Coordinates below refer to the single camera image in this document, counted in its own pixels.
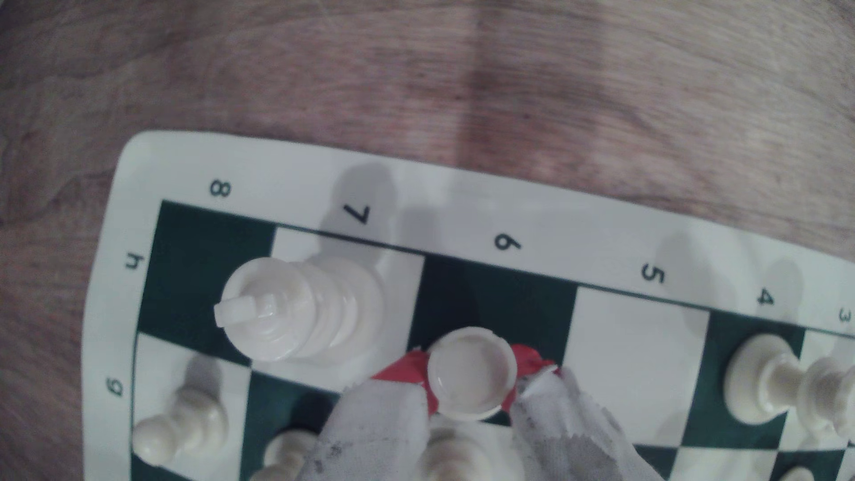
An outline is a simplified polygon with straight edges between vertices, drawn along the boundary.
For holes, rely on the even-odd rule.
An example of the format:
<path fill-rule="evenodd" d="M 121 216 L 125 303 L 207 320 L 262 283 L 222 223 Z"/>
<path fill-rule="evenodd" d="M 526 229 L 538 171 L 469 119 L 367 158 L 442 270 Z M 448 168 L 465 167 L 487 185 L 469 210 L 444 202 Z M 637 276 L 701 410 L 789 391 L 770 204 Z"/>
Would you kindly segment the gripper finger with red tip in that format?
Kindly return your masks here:
<path fill-rule="evenodd" d="M 661 480 L 614 416 L 579 384 L 570 367 L 532 347 L 511 346 L 516 391 L 505 402 L 528 480 Z"/>
<path fill-rule="evenodd" d="M 412 480 L 438 401 L 428 353 L 413 350 L 335 404 L 298 480 Z"/>

